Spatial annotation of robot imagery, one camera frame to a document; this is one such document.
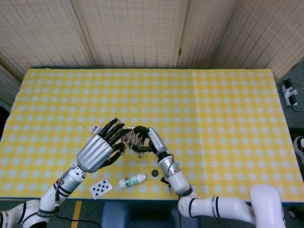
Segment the black round object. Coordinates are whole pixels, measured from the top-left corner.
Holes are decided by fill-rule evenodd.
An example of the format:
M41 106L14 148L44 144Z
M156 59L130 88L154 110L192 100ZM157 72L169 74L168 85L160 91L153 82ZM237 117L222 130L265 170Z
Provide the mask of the black round object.
M48 224L47 222L39 222L30 226L29 228L44 228L47 226L47 224Z
M152 176L157 177L158 176L158 171L157 170L152 170Z

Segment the gingham tablecloth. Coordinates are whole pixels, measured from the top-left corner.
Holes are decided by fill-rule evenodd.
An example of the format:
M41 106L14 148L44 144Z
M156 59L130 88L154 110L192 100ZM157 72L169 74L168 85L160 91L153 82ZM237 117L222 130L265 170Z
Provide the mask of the gingham tablecloth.
M126 126L154 127L194 190L249 199L269 183L283 201L304 201L304 185L270 69L31 69L0 143L0 197L40 197L113 117ZM157 169L160 175L152 177ZM142 184L118 181L146 173ZM107 177L108 199L176 199L160 182L157 158L126 152L71 195Z

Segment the white bottle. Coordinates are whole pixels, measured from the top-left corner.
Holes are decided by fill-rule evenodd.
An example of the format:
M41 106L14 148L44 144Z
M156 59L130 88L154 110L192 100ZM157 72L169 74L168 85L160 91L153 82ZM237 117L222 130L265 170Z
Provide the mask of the white bottle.
M139 173L135 176L131 176L131 177L127 177L124 179L121 179L119 181L119 186L124 189L126 187L135 185L135 184L139 184L144 182L144 180L147 179L147 175L145 173Z

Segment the beige wall panel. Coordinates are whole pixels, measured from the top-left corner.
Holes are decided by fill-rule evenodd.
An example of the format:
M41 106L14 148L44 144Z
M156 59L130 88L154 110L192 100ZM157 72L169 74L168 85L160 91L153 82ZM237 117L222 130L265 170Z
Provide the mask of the beige wall panel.
M21 83L0 65L0 99L12 106L20 86Z
M190 0L178 67L210 68L238 0Z
M245 0L214 67L271 68L279 79L303 56L303 0Z
M0 52L20 72L91 66L63 0L1 0L0 15Z
M101 66L175 67L187 2L78 0L77 3Z

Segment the white robotic arm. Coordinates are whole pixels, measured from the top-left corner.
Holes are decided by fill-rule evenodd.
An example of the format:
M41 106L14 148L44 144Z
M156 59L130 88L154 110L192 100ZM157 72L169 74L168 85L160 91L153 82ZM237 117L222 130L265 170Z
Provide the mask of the white robotic arm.
M0 228L11 228L20 223L23 228L44 228L51 217L59 211L60 204L84 181L86 173L112 164L125 150L125 143L115 144L131 129L123 129L123 123L114 119L97 135L92 137L77 155L78 165L70 167L40 200L34 199L20 204L9 211L0 212Z
M212 196L200 199L192 191L174 157L167 153L167 147L153 128L137 126L134 132L142 142L150 139L148 147L132 149L138 152L149 151L159 158L158 164L164 172L174 192L181 197L178 208L181 215L195 217L206 215L217 218L238 219L257 228L285 228L285 218L279 192L268 184L257 184L250 189L252 207L235 197Z
M49 219L58 213L59 205L81 184L86 173L93 173L98 169L116 161L125 143L115 144L131 129L121 128L123 123L109 129L117 119L108 123L98 135L92 137L77 155L77 166L70 167L61 178L39 200L30 200L17 207L0 212L0 228L11 228L20 223L23 228L44 228ZM180 213L185 217L198 215L218 218L239 219L256 224L257 228L285 228L284 213L278 191L270 185L255 185L250 190L252 208L244 201L234 197L213 196L200 199L193 192L191 185L182 174L173 155L167 153L167 147L153 128L137 126L134 132L142 142L150 139L149 146L132 147L137 152L153 152L159 158L158 164L164 172L163 179L167 179L169 186L181 197L178 203Z

